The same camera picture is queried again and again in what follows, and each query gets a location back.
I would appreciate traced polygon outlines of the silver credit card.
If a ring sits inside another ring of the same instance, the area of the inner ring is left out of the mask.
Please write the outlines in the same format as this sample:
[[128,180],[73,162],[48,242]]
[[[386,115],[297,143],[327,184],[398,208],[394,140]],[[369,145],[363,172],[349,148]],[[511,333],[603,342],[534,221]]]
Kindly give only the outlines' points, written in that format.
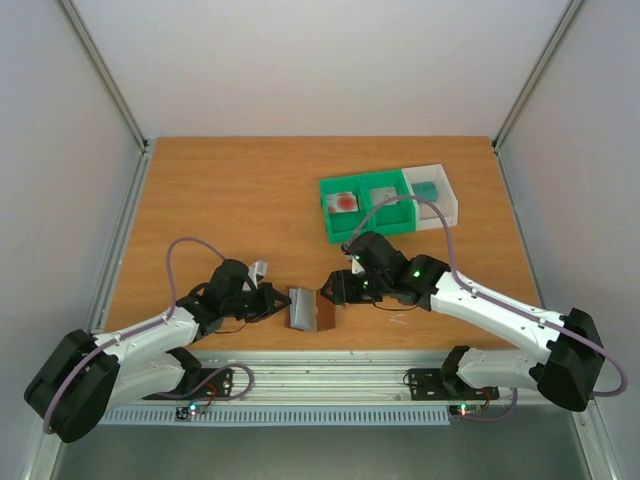
[[289,326],[292,329],[313,332],[316,330],[316,293],[303,288],[290,288],[291,305]]

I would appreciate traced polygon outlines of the brown leather card holder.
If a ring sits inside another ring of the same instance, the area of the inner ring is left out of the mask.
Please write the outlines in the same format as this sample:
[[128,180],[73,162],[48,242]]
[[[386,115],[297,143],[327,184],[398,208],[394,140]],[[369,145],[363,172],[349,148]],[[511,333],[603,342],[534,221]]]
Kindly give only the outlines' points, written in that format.
[[[319,333],[336,328],[336,310],[335,305],[321,296],[320,290],[311,290],[316,293],[316,330],[307,333]],[[289,326],[289,309],[286,314],[286,326]]]

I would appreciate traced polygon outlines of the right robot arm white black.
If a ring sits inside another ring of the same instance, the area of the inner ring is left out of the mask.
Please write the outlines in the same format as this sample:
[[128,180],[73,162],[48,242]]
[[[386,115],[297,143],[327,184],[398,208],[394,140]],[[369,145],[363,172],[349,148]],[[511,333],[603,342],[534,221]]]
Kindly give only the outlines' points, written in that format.
[[334,271],[323,285],[321,294],[332,304],[375,304],[390,297],[464,320],[513,345],[510,352],[454,347],[439,370],[449,398],[485,387],[527,389],[563,409],[586,409],[604,356],[585,312],[561,315],[529,307],[483,289],[427,255],[408,260],[396,254],[386,263],[356,255],[353,262],[356,269]]

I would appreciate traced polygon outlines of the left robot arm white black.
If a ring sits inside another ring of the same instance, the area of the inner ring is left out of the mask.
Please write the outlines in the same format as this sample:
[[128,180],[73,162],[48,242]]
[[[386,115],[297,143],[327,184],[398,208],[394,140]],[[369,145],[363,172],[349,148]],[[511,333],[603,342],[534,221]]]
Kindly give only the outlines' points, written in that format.
[[209,281],[157,316],[111,333],[65,335],[24,392],[44,432],[71,443],[120,406],[211,392],[209,374],[187,348],[227,319],[256,323],[290,305],[265,281],[266,268],[263,261],[225,260]]

